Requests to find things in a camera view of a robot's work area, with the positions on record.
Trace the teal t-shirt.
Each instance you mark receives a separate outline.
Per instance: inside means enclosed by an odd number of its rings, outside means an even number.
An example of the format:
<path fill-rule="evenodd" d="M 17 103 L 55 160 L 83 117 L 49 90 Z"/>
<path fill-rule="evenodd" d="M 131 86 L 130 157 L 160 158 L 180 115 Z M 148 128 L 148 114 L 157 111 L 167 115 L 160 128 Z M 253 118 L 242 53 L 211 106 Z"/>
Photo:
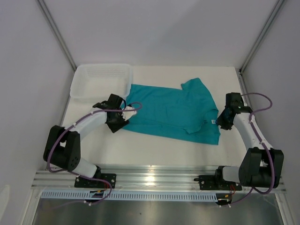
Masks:
<path fill-rule="evenodd" d="M 199 78 L 181 84 L 180 89 L 133 84 L 126 101 L 140 102 L 142 108 L 125 130 L 193 143 L 219 143 L 218 108 Z"/>

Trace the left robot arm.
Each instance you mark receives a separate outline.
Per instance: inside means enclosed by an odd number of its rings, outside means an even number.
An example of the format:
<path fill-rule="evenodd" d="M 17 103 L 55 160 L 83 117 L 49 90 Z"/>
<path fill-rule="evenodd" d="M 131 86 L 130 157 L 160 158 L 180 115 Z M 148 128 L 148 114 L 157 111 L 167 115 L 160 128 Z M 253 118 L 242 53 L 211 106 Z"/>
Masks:
<path fill-rule="evenodd" d="M 53 126 L 43 154 L 48 170 L 83 176 L 90 187 L 98 187 L 102 181 L 101 169 L 81 157 L 81 141 L 101 125 L 107 125 L 112 133 L 128 125 L 126 113 L 131 113 L 131 109 L 122 97 L 111 94 L 108 100 L 94 104 L 86 115 L 69 127 Z M 60 169 L 55 171 L 50 165 Z"/>

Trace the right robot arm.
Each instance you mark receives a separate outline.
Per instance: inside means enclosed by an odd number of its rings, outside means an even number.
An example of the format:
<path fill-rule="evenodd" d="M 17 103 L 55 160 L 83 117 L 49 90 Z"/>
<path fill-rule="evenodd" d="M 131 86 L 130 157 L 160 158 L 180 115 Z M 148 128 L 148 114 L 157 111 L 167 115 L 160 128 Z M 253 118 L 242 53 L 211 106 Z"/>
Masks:
<path fill-rule="evenodd" d="M 279 185 L 284 154 L 266 140 L 256 123 L 255 113 L 244 103 L 242 94 L 232 92 L 226 95 L 225 108 L 216 124 L 223 130 L 236 128 L 246 154 L 240 166 L 219 167 L 220 174 L 214 177 L 214 184 L 219 189 L 225 189 L 231 182 L 268 191 Z"/>

